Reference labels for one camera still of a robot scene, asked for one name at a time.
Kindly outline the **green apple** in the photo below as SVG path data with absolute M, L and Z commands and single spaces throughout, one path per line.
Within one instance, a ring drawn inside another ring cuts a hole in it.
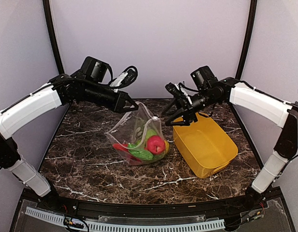
M 148 129 L 145 136 L 145 141 L 154 135 L 157 135 L 157 132 L 153 129 Z

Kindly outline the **yellow bell pepper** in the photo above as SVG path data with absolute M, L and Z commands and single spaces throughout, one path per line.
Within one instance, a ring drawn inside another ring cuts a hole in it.
M 169 152 L 170 145 L 167 140 L 164 140 L 164 144 L 165 144 L 164 154 L 166 155 Z

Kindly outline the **clear zip top bag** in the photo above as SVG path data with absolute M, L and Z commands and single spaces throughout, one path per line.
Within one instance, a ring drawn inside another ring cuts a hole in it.
M 148 129 L 155 130 L 158 136 L 166 140 L 162 133 L 160 118 L 154 116 L 143 103 L 138 101 L 137 104 L 139 106 L 138 110 L 125 113 L 120 121 L 105 133 L 111 145 L 115 143 L 128 144 L 129 150 L 147 150 L 145 136 Z M 153 160 L 151 161 L 144 161 L 134 157 L 130 152 L 117 152 L 129 165 L 151 164 L 166 156 L 163 152 L 159 155 L 153 155 Z

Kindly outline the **red pomegranate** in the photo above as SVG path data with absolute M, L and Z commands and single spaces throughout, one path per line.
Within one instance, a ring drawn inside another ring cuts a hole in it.
M 154 155 L 159 155 L 165 151 L 164 139 L 158 135 L 153 135 L 147 139 L 146 149 Z

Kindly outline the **red tomato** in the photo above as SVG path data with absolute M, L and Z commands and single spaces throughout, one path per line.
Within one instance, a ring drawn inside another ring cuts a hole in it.
M 119 143 L 115 143 L 112 145 L 113 148 L 117 151 L 123 151 L 123 152 L 127 152 L 129 153 L 129 149 L 128 149 L 128 144 L 119 144 Z

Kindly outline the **green bitter gourd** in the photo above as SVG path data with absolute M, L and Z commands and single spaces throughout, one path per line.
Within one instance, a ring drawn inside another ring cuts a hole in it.
M 153 154 L 145 149 L 140 149 L 140 150 L 129 150 L 131 155 L 134 157 L 144 160 L 144 161 L 151 161 L 153 160 Z

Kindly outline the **yellow plastic basket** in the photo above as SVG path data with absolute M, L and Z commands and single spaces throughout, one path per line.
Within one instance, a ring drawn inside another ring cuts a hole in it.
M 197 122 L 174 126 L 173 140 L 179 153 L 199 178 L 225 168 L 238 154 L 238 147 L 208 115 L 197 114 Z

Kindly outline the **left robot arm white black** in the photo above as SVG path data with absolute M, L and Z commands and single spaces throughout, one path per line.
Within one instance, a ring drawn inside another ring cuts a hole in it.
M 91 102 L 115 113 L 138 109 L 128 93 L 122 91 L 137 78 L 133 70 L 122 72 L 109 84 L 98 84 L 78 72 L 62 74 L 17 103 L 0 111 L 0 168 L 10 171 L 31 188 L 52 211 L 62 207 L 62 199 L 48 180 L 29 164 L 18 151 L 13 136 L 40 116 L 73 102 Z

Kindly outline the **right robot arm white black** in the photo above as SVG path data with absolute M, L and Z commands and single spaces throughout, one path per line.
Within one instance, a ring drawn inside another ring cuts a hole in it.
M 241 198 L 241 206 L 251 210 L 270 184 L 280 176 L 298 150 L 298 102 L 290 103 L 270 96 L 246 82 L 228 77 L 208 79 L 198 84 L 189 96 L 183 85 L 169 83 L 176 112 L 166 121 L 173 127 L 175 144 L 189 167 L 200 178 L 222 170 L 237 155 L 237 148 L 225 132 L 202 111 L 208 106 L 226 102 L 244 107 L 276 124 L 281 134 L 260 173 Z

